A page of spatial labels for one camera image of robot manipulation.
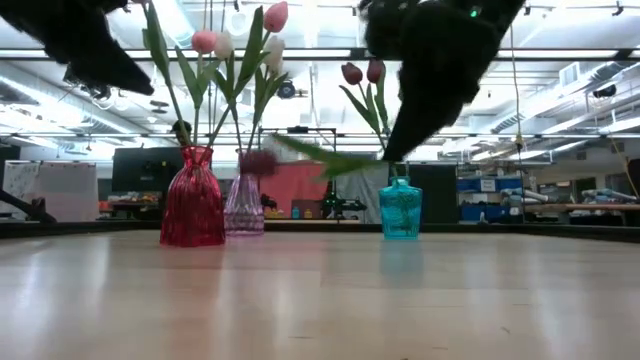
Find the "pink tulip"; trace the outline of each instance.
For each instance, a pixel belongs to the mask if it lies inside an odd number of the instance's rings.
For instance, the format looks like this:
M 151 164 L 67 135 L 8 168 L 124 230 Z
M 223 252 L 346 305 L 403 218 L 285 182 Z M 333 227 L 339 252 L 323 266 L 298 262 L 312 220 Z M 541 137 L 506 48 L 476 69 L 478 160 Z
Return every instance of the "pink tulip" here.
M 342 65 L 342 76 L 349 85 L 358 85 L 362 81 L 362 70 L 352 63 Z
M 284 28 L 288 18 L 289 4 L 286 1 L 281 1 L 271 6 L 264 13 L 264 29 L 272 33 L 279 33 Z
M 191 47 L 198 54 L 210 54 L 217 41 L 218 35 L 214 32 L 208 30 L 196 31 L 191 37 Z
M 382 60 L 369 60 L 369 68 L 367 69 L 367 80 L 372 84 L 377 84 L 380 81 L 380 76 L 384 71 L 384 62 Z

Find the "glass vase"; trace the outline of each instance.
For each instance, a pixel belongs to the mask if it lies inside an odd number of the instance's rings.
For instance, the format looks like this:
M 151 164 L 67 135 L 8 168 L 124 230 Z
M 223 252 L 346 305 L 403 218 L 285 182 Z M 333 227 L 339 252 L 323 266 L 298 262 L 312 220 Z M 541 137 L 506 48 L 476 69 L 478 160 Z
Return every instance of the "glass vase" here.
M 380 214 L 384 238 L 415 240 L 420 233 L 422 189 L 409 186 L 408 176 L 391 178 L 391 186 L 381 189 Z
M 222 194 L 210 169 L 213 150 L 182 147 L 184 167 L 171 181 L 160 243 L 197 247 L 225 243 Z
M 233 181 L 224 207 L 224 227 L 229 236 L 264 233 L 264 211 L 254 176 L 238 175 Z

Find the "table surface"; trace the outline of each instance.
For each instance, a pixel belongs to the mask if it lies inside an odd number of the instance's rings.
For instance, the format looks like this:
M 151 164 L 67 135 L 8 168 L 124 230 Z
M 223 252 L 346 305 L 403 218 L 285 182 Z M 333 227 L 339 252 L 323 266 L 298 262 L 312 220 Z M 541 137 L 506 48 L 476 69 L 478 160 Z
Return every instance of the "table surface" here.
M 526 205 L 526 212 L 564 212 L 574 210 L 640 211 L 637 204 L 535 204 Z
M 157 231 L 0 243 L 2 360 L 637 359 L 640 247 Z

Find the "blue bin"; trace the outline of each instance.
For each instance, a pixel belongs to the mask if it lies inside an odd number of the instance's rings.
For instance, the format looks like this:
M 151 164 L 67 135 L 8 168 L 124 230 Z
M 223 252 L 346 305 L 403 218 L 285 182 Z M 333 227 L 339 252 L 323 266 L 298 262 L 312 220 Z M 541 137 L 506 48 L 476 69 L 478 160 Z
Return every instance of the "blue bin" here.
M 496 180 L 496 190 L 504 189 L 520 189 L 522 188 L 522 181 L 520 178 L 506 178 Z
M 480 221 L 480 214 L 484 211 L 484 205 L 461 205 L 460 216 L 462 221 Z

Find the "tulip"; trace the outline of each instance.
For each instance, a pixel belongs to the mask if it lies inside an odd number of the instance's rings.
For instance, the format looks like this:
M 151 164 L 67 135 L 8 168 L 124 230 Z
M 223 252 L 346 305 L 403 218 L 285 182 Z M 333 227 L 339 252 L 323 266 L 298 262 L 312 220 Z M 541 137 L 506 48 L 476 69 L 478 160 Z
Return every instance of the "tulip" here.
M 276 173 L 278 159 L 268 150 L 248 151 L 240 158 L 240 174 L 271 176 Z
M 264 29 L 272 33 L 279 33 L 284 28 L 288 18 L 289 4 L 286 1 L 281 1 L 271 6 L 264 13 Z
M 380 76 L 385 70 L 384 62 L 382 60 L 369 60 L 369 68 L 367 69 L 367 80 L 372 84 L 377 84 L 380 81 Z
M 342 65 L 342 76 L 349 85 L 358 85 L 362 81 L 362 70 L 352 63 Z
M 191 47 L 198 54 L 210 54 L 215 49 L 217 40 L 218 35 L 214 32 L 208 30 L 196 31 L 191 37 Z
M 284 73 L 284 62 L 281 60 L 278 65 L 276 65 L 275 67 L 270 67 L 269 71 L 271 72 L 271 74 L 275 75 L 275 76 L 279 76 L 281 74 Z
M 213 48 L 213 52 L 220 60 L 227 60 L 233 53 L 233 42 L 227 33 L 218 34 L 218 39 Z
M 279 39 L 277 36 L 269 38 L 264 46 L 264 51 L 269 54 L 264 58 L 264 64 L 269 69 L 277 69 L 278 65 L 282 62 L 282 54 L 284 52 L 284 40 Z

